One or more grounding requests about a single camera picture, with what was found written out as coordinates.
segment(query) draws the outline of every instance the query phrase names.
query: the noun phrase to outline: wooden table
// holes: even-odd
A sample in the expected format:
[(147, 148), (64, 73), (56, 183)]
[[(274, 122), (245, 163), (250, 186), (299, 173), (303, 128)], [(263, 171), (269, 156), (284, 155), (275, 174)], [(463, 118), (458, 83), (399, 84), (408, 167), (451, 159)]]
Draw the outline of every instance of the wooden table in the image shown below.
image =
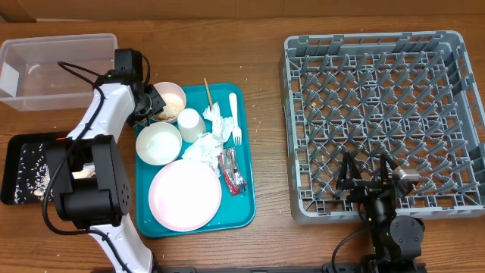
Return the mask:
[[(152, 64), (152, 82), (180, 85), (232, 82), (246, 104), (254, 167), (257, 213), (245, 228), (171, 237), (143, 238), (166, 266), (196, 268), (319, 266), (359, 224), (300, 225), (289, 212), (286, 133), (278, 61), (291, 35), (457, 30), (465, 38), (478, 87), (485, 98), (485, 18), (327, 17), (268, 20), (166, 20), (68, 24), (0, 24), (0, 40), (34, 36), (114, 33), (118, 45), (140, 50)], [(72, 130), (83, 109), (16, 112), (0, 105), (0, 170), (9, 139), (19, 133)], [(118, 143), (135, 188), (135, 132), (125, 126)], [(135, 217), (135, 205), (132, 207)], [(50, 215), (55, 218), (54, 209)], [(62, 237), (42, 222), (40, 205), (0, 205), (1, 272), (88, 272), (109, 267), (89, 236)], [(57, 226), (71, 224), (55, 221)], [(485, 272), (485, 218), (426, 221), (422, 244), (429, 272)], [(357, 262), (371, 251), (369, 238), (347, 243), (338, 262)]]

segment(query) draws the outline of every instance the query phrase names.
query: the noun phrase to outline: black container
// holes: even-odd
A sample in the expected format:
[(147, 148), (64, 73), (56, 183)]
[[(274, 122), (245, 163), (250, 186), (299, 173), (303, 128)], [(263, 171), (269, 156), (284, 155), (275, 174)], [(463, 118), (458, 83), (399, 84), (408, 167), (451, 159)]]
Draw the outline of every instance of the black container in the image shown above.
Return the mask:
[(42, 179), (49, 178), (45, 161), (48, 143), (68, 132), (16, 135), (8, 141), (0, 200), (6, 205), (40, 202), (34, 194)]

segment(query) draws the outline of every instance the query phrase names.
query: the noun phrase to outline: fork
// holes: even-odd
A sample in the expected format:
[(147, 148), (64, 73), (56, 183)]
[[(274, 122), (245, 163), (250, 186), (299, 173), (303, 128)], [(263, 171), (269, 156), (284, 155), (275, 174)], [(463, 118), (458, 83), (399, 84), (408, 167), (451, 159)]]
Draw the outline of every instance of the fork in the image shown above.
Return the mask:
[(234, 120), (234, 129), (233, 129), (233, 140), (234, 145), (241, 145), (241, 137), (242, 132), (241, 128), (237, 124), (237, 97), (235, 93), (229, 94), (229, 104), (230, 104), (230, 111), (233, 113), (233, 120)]

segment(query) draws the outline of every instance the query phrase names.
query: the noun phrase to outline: wooden stick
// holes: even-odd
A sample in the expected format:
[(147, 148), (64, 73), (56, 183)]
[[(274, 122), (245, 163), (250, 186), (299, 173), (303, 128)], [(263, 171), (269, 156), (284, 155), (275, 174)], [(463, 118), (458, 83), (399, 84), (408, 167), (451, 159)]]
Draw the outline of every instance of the wooden stick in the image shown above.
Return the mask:
[(211, 92), (209, 91), (209, 85), (207, 85), (207, 80), (204, 78), (205, 81), (205, 88), (207, 89), (207, 97), (209, 98), (209, 105), (211, 106), (212, 109), (212, 98), (211, 98)]

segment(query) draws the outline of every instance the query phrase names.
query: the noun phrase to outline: white tissue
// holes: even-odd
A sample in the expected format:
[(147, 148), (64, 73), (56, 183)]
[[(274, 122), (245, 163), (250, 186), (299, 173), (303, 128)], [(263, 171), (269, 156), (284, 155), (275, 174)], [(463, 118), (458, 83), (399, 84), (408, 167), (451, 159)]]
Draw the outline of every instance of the white tissue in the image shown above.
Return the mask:
[(214, 170), (217, 177), (219, 172), (218, 156), (224, 149), (224, 143), (229, 140), (233, 131), (233, 118), (222, 118), (219, 104), (216, 102), (212, 109), (207, 107), (202, 116), (212, 121), (212, 133), (204, 133), (185, 150), (182, 158), (199, 160)]

